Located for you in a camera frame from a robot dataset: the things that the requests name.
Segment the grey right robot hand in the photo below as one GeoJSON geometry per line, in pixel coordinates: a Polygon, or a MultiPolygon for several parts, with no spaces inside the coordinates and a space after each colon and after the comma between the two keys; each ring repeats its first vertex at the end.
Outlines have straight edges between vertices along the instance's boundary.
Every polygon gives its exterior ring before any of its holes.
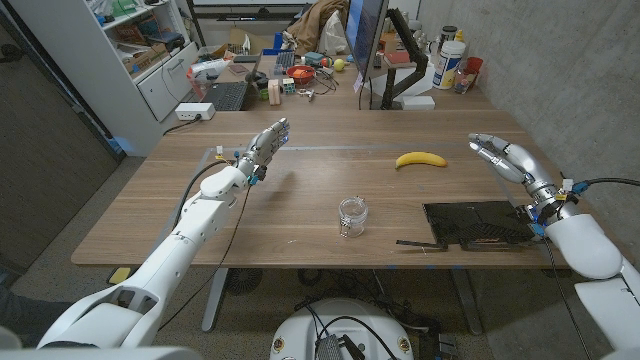
{"type": "Polygon", "coordinates": [[[551,175],[524,147],[490,134],[471,133],[470,148],[504,179],[524,186],[538,212],[538,222],[548,225],[579,214],[574,202],[556,200],[558,187],[551,175]]]}

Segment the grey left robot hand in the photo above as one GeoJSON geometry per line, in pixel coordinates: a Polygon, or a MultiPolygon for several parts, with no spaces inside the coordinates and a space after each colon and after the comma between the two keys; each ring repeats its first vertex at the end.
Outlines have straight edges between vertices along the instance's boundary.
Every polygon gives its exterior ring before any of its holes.
{"type": "Polygon", "coordinates": [[[286,117],[258,133],[249,141],[244,153],[236,162],[236,168],[248,178],[255,176],[255,171],[266,167],[273,155],[288,141],[290,124],[286,117]]]}

